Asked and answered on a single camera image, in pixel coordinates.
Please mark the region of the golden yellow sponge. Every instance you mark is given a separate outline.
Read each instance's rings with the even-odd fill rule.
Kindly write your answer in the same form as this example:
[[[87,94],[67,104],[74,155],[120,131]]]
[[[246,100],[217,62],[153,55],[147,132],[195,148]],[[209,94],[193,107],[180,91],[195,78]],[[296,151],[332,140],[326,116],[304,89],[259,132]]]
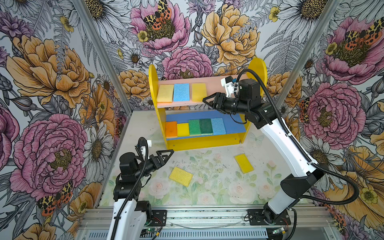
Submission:
[[[207,87],[205,83],[192,84],[192,102],[202,102],[207,96]]]

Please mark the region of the yellow porous sponge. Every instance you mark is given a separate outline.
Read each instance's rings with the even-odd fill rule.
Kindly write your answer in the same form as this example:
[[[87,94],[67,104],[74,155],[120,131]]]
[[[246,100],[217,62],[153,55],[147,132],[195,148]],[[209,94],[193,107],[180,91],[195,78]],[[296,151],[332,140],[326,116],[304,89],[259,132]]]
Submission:
[[[183,170],[183,169],[180,169],[178,167],[175,167],[170,176],[169,176],[169,179],[178,183],[178,184],[181,184],[183,185],[184,187],[188,187],[190,185],[190,182],[193,178],[193,174]]]

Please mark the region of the light blue sponge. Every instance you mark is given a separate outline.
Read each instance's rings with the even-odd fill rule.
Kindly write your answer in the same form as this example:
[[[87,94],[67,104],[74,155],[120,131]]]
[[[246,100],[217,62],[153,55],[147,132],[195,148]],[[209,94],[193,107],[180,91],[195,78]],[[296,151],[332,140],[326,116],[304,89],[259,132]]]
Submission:
[[[226,128],[222,118],[213,118],[211,119],[213,135],[226,135]]]

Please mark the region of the orange sponge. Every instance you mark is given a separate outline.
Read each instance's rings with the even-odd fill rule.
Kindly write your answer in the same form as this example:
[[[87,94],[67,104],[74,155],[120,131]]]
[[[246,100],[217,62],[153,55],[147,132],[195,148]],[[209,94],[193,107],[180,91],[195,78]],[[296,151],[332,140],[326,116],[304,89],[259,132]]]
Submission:
[[[166,139],[174,139],[178,137],[178,123],[166,122]]]

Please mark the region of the dark green sponge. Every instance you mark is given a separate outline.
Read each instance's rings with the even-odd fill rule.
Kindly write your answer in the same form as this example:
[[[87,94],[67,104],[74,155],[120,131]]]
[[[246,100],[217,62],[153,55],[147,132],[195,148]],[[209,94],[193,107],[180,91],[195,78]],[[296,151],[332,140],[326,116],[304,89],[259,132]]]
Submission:
[[[200,119],[200,127],[202,136],[213,135],[213,127],[211,119]]]

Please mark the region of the bright yellow sponge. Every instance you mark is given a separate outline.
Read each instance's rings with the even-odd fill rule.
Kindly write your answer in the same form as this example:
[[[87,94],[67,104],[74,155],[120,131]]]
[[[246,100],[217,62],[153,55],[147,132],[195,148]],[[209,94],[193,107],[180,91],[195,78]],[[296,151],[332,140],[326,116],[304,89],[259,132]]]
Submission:
[[[178,138],[190,136],[190,128],[188,123],[177,124],[177,136]]]

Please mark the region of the light green sponge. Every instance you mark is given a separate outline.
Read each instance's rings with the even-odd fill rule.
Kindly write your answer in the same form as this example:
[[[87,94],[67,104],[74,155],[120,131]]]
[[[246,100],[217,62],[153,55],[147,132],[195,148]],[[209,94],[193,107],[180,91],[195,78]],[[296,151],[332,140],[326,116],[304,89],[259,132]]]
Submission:
[[[200,120],[189,120],[190,136],[200,136],[202,134]]]

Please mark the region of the blue porous sponge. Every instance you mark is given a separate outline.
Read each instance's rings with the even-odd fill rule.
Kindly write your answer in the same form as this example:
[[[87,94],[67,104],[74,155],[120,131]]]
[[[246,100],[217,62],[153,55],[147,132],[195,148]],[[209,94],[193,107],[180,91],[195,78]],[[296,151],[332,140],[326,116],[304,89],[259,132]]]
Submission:
[[[190,85],[175,84],[174,85],[174,102],[188,102],[190,100]]]

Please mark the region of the pale yellow sponge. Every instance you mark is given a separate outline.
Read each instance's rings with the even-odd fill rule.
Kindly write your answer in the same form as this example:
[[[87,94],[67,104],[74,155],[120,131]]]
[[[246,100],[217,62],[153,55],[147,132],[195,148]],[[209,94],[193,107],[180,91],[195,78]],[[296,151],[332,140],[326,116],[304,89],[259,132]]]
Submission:
[[[172,103],[174,94],[174,85],[160,85],[157,95],[158,103]]]

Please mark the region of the small yellow sponge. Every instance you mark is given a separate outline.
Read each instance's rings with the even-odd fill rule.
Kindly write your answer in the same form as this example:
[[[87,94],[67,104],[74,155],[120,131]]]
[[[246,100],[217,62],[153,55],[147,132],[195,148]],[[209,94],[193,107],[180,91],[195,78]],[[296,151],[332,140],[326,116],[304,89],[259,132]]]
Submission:
[[[243,174],[250,173],[254,170],[254,167],[245,154],[235,156],[235,160]]]

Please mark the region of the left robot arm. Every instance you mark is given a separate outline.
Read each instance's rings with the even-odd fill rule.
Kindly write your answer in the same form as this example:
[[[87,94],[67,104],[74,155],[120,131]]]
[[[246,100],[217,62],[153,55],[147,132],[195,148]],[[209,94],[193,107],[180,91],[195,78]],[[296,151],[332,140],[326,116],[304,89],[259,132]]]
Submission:
[[[146,160],[128,152],[120,157],[121,173],[114,188],[114,208],[107,239],[138,240],[143,228],[153,217],[149,201],[139,201],[142,177],[148,177],[165,166],[174,150],[157,151]]]

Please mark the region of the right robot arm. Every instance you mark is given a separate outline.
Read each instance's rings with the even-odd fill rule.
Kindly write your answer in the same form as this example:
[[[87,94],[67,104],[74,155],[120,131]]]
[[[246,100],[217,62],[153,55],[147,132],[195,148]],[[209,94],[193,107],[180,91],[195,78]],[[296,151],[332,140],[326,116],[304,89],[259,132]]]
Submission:
[[[240,81],[235,97],[230,93],[216,92],[203,99],[203,103],[222,114],[242,114],[261,130],[274,144],[288,164],[291,174],[280,183],[280,190],[264,206],[262,219],[269,225],[275,224],[286,210],[293,207],[320,178],[323,172],[312,164],[315,162],[306,151],[300,151],[300,144],[288,129],[282,118],[260,94],[260,84],[252,79]]]

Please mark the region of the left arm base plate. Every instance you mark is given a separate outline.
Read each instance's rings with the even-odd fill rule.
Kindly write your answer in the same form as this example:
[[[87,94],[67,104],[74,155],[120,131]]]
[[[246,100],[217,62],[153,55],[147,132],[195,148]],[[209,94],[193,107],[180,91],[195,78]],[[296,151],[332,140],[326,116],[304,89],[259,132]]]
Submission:
[[[152,214],[147,220],[145,227],[164,227],[167,222],[167,214],[167,210],[152,210]]]

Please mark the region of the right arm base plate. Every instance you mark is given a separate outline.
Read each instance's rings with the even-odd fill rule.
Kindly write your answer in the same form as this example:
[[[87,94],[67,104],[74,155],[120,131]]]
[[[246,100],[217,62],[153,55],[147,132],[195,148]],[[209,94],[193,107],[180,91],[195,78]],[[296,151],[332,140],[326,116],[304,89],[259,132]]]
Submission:
[[[251,226],[290,225],[291,220],[287,210],[275,214],[264,209],[248,209],[247,218]]]

